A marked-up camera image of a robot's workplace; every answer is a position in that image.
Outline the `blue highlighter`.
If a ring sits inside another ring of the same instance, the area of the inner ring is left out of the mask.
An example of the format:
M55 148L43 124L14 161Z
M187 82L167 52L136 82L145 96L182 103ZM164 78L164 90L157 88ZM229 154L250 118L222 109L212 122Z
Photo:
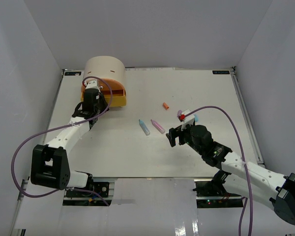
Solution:
M146 124L141 119L139 119L139 126L141 127L141 129L143 130L143 132L146 136L150 135L150 130L148 129Z

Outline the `blue highlighter cap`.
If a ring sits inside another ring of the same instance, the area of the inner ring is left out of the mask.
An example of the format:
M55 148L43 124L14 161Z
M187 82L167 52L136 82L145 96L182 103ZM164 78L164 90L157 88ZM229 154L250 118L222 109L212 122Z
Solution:
M195 117L195 122L198 122L199 118L198 118L197 114L194 114L194 117Z

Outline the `orange pen cap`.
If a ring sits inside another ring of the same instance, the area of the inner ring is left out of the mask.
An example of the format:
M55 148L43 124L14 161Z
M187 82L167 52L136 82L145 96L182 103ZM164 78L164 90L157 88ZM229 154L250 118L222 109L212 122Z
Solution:
M166 110L169 109L169 106L168 106L165 102L163 103L163 107L164 107Z

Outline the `yellow drawer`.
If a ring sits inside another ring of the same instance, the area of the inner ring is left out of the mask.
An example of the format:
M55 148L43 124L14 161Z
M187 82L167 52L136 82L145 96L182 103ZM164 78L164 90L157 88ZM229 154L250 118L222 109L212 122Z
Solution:
M103 90L102 93L104 95L106 102L109 103L111 100L110 91ZM126 104L127 104L127 100L126 100L125 90L123 90L123 89L114 90L110 107L124 107L124 106L126 106Z

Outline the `orange top drawer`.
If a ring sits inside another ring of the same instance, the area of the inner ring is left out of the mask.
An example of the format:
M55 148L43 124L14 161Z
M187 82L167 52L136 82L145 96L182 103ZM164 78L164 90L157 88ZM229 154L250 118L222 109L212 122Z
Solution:
M102 86L104 90L109 90L108 85L112 89L112 91L115 90L125 90L124 85L122 85L119 81L113 80L113 79L107 79L104 78L102 80L98 80L96 78L86 78L82 80L82 84L86 86L91 81L97 81L97 86Z

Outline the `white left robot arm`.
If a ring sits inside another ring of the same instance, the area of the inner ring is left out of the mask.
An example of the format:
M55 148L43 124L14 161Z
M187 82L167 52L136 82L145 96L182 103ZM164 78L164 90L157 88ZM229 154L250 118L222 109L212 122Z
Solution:
M45 145L36 145L32 152L30 181L32 184L52 189L74 188L83 196L94 191L90 175L72 171L68 156L84 134L89 132L98 120L98 115L105 112L107 102L97 88L88 88L70 119L69 126Z

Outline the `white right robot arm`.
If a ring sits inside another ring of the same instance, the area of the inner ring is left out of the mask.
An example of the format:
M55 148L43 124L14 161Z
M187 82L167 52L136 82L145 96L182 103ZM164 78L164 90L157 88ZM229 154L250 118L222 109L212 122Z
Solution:
M229 147L213 140L203 125L171 128L166 134L172 147L187 144L211 167L218 168L212 179L213 192L241 195L273 210L285 222L295 225L295 173L289 176L245 162Z

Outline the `pink highlighter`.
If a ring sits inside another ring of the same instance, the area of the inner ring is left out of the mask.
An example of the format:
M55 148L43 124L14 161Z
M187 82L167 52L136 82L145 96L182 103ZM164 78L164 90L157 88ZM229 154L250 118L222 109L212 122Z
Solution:
M151 124L161 133L164 134L165 133L165 129L155 120L150 120Z

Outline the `beige cylindrical drawer organizer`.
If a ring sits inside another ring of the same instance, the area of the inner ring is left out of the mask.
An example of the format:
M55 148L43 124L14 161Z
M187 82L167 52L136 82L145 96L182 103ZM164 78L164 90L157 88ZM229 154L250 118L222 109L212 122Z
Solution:
M125 87L125 67L117 58L111 56L97 56L89 59L84 70L84 78L94 76L100 79L113 79Z

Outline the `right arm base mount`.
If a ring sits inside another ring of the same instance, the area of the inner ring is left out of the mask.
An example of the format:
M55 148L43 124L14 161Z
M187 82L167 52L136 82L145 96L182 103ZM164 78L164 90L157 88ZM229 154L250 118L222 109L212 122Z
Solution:
M219 170L211 179L194 180L198 209L243 207L240 195L229 193L224 188L226 177L230 174Z

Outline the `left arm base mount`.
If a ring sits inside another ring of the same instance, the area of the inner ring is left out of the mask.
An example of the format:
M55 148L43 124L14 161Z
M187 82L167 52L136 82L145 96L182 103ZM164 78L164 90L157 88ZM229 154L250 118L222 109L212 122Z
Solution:
M76 207L108 207L113 199L113 189L109 182L91 181L85 188L66 190L63 206Z

